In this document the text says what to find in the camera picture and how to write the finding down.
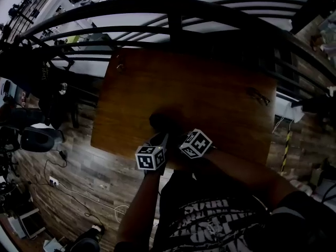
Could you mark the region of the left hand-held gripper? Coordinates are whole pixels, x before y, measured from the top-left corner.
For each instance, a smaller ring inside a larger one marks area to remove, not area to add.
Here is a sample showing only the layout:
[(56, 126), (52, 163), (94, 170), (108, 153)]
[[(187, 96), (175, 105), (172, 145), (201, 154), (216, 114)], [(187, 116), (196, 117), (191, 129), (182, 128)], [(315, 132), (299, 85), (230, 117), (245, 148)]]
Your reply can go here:
[(159, 172), (163, 175), (168, 139), (168, 133), (160, 132), (137, 148), (135, 153), (137, 166), (139, 170), (144, 171), (145, 175), (152, 172)]

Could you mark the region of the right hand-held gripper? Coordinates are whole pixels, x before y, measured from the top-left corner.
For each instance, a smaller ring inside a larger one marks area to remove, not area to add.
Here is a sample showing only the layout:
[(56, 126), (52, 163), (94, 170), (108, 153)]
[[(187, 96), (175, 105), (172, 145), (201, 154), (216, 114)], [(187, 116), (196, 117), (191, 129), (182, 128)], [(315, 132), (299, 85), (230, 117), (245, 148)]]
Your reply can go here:
[(174, 147), (189, 159), (201, 158), (213, 144), (213, 141), (200, 129), (173, 138)]

